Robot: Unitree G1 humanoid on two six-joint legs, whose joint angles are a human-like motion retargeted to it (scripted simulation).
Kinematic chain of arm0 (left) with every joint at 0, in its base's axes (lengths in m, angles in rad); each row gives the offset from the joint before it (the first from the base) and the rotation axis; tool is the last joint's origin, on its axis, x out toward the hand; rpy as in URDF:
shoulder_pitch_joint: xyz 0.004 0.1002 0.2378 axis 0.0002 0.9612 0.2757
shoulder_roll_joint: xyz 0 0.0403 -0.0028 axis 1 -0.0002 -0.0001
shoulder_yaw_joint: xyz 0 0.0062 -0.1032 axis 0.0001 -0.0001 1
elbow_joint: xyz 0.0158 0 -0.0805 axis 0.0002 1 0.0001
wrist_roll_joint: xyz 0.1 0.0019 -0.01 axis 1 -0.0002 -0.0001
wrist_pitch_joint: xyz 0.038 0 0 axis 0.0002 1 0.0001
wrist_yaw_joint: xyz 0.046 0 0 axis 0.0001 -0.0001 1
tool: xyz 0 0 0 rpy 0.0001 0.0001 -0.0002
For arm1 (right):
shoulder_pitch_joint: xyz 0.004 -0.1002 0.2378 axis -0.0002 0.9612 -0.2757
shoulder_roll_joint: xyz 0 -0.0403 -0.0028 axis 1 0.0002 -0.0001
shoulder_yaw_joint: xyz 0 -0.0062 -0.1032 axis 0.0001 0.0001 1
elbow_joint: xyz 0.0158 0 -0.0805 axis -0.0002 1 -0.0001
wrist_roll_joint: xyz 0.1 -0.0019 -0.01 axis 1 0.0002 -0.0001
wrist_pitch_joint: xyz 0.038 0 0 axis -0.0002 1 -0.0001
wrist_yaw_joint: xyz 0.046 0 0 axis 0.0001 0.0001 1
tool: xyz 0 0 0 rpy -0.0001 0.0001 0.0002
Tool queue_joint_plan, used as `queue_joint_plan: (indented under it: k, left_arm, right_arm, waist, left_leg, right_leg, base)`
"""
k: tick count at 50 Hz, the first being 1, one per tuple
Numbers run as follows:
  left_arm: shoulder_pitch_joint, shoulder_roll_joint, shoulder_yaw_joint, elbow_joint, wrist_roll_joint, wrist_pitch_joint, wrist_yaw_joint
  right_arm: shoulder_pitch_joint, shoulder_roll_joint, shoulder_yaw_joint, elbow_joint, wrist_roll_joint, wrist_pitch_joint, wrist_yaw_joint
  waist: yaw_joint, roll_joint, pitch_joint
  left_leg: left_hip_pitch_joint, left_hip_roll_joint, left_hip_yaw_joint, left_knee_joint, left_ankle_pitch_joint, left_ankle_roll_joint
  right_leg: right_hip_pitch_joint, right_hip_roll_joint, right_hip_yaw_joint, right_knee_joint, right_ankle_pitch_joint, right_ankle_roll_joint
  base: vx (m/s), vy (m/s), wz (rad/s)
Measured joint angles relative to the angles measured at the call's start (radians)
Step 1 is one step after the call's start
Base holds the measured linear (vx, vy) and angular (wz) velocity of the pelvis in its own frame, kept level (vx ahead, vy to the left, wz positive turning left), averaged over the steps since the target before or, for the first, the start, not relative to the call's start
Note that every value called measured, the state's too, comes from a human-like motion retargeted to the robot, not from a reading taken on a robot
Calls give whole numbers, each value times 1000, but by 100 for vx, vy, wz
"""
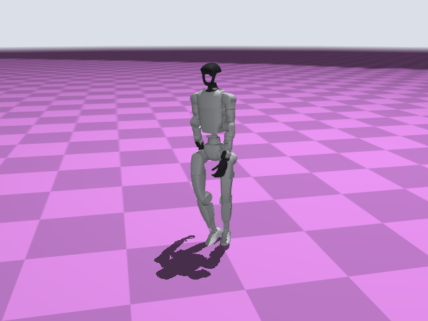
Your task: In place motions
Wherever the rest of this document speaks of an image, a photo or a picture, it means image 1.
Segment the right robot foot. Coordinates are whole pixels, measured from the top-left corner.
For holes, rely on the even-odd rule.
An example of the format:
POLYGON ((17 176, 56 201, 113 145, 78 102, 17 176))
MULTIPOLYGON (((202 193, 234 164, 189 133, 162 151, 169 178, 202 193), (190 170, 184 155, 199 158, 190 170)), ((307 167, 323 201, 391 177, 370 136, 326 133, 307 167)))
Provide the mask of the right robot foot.
POLYGON ((213 245, 217 241, 218 237, 221 236, 221 234, 223 233, 221 228, 219 228, 219 227, 216 227, 216 228, 217 228, 217 232, 215 234, 213 234, 213 232, 214 232, 213 231, 212 233, 209 234, 209 236, 205 242, 205 245, 207 245, 207 246, 213 245))

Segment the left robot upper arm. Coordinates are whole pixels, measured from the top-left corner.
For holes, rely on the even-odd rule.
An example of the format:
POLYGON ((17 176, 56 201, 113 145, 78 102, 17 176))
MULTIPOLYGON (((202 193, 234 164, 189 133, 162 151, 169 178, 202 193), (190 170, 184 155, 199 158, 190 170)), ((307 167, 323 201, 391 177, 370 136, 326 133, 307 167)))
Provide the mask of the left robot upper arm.
POLYGON ((229 132, 229 123, 235 123, 235 103, 236 97, 233 94, 229 93, 221 93, 222 102, 225 104, 225 115, 227 118, 227 122, 223 123, 223 130, 229 132))

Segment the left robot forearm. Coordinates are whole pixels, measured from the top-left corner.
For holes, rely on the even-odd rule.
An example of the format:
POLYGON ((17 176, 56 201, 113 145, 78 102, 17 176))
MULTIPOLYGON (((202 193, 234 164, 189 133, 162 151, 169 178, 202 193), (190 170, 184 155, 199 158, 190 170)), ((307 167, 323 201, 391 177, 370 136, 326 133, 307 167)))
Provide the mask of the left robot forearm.
POLYGON ((229 132, 226 132, 224 134, 225 138, 224 138, 224 142, 223 142, 223 151, 224 150, 226 151, 225 158, 231 157, 231 150, 232 150, 232 144, 233 144, 234 136, 235 136, 235 124, 233 122, 230 122, 229 123, 229 132))

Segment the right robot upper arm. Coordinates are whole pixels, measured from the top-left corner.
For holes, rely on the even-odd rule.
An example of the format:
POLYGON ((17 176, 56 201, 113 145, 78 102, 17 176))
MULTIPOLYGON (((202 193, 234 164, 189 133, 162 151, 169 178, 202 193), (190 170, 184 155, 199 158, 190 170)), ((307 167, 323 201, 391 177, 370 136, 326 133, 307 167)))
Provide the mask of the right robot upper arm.
POLYGON ((199 122, 199 113, 198 113, 198 107, 197 107, 197 94, 199 92, 196 92, 194 94, 191 95, 190 100, 192 103, 192 112, 193 112, 193 117, 190 120, 190 124, 196 127, 200 126, 200 122, 199 122))

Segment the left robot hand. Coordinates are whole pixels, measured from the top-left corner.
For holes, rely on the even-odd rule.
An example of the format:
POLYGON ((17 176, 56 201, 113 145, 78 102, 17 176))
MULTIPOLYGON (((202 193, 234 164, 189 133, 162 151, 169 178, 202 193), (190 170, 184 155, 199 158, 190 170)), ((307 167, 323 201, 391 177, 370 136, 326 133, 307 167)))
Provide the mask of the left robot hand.
POLYGON ((225 174, 225 171, 226 171, 226 169, 227 169, 227 161, 229 161, 229 158, 225 158, 225 155, 226 155, 226 151, 224 150, 223 152, 222 152, 222 155, 221 155, 221 161, 219 162, 219 164, 215 167, 215 168, 213 168, 212 169, 212 171, 214 171, 215 169, 217 169, 217 172, 214 174, 214 175, 212 175, 212 176, 214 176, 215 178, 216 177, 223 177, 224 176, 224 174, 225 174))

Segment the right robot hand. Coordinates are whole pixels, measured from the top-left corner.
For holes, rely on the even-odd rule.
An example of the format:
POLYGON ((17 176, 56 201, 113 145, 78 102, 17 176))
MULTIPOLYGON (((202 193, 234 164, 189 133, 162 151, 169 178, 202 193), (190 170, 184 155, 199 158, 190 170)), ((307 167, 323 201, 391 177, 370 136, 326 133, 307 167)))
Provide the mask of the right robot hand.
POLYGON ((195 144, 197 145, 197 147, 199 147, 199 150, 204 149, 204 142, 202 142, 202 144, 200 145, 200 143, 196 141, 195 144))

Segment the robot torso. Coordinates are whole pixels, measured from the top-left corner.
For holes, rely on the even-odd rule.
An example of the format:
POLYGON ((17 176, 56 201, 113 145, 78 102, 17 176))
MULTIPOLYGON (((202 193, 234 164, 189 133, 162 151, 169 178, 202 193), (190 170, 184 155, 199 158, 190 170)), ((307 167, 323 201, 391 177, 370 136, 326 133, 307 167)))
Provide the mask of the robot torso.
POLYGON ((225 92, 221 88, 213 88, 213 92, 201 90, 197 94, 197 107, 199 113, 199 122, 204 133, 210 133, 206 136, 208 143, 204 144, 204 156, 207 160, 220 161, 223 142, 217 133, 224 132, 223 123, 227 122, 225 115, 225 104, 222 102, 221 93, 225 92))

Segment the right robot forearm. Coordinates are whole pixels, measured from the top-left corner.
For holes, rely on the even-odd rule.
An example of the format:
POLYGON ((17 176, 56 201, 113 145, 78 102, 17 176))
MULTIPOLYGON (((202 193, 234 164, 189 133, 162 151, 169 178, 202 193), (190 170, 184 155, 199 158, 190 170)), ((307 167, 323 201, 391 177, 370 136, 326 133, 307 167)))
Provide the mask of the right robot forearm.
POLYGON ((192 127, 192 130, 193 130, 193 136, 194 136, 195 142, 197 141, 201 145, 202 142, 203 142, 202 134, 201 134, 201 126, 196 127, 196 126, 191 125, 191 127, 192 127))

